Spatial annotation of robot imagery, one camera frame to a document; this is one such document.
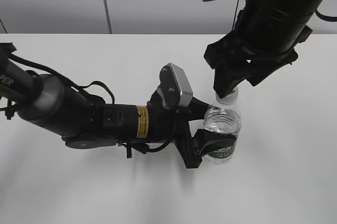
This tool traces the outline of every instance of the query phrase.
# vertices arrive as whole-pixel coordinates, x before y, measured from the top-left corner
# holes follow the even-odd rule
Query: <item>bottle cap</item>
[[[231,92],[230,94],[228,94],[227,96],[220,98],[219,95],[217,93],[215,93],[215,99],[217,102],[221,103],[222,105],[226,105],[229,106],[233,103],[236,102],[237,96],[239,95],[239,89],[236,86]]]

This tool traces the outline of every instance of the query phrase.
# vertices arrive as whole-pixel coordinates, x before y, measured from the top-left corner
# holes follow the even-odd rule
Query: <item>label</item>
[[[224,159],[224,158],[230,157],[234,153],[235,144],[236,142],[231,147],[218,149],[216,151],[209,153],[208,155],[210,157],[218,158],[218,159]]]
[[[138,109],[138,130],[137,138],[146,138],[148,133],[148,111],[147,107],[137,106]]]

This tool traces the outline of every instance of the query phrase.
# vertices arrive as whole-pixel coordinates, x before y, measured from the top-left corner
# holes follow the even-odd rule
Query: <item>robotic arm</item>
[[[247,79],[253,86],[269,74],[297,59],[294,46],[304,42],[311,30],[306,23],[322,0],[246,0],[235,29],[205,52],[215,69],[214,89],[226,96]],[[146,106],[115,104],[112,92],[101,82],[112,103],[89,94],[55,70],[12,54],[11,43],[0,44],[0,96],[8,99],[8,119],[18,115],[62,137],[66,146],[89,149],[124,146],[157,152],[173,142],[187,168],[197,168],[202,156],[232,146],[233,135],[199,129],[192,137],[189,121],[203,119],[208,104],[193,97],[189,81],[178,66],[169,63],[160,71],[160,85]],[[24,71],[13,62],[48,74]],[[148,143],[162,143],[150,148]]]

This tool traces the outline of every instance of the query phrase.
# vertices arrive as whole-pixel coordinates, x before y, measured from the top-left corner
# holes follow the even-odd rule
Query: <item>plastic water bottle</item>
[[[215,94],[215,101],[209,105],[205,113],[206,130],[219,134],[233,134],[237,138],[241,129],[240,111],[236,104],[238,94],[237,87],[224,98]],[[213,164],[224,164],[232,158],[235,144],[236,141],[233,146],[211,152],[205,158]]]

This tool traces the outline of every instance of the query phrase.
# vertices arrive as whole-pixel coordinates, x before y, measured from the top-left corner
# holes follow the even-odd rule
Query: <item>white wall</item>
[[[102,0],[0,0],[9,33],[107,33]]]
[[[223,34],[232,26],[236,0],[107,0],[116,34]],[[335,0],[320,11],[337,15]],[[10,33],[107,33],[102,0],[0,0],[0,18]],[[336,33],[337,23],[314,16],[315,33]]]

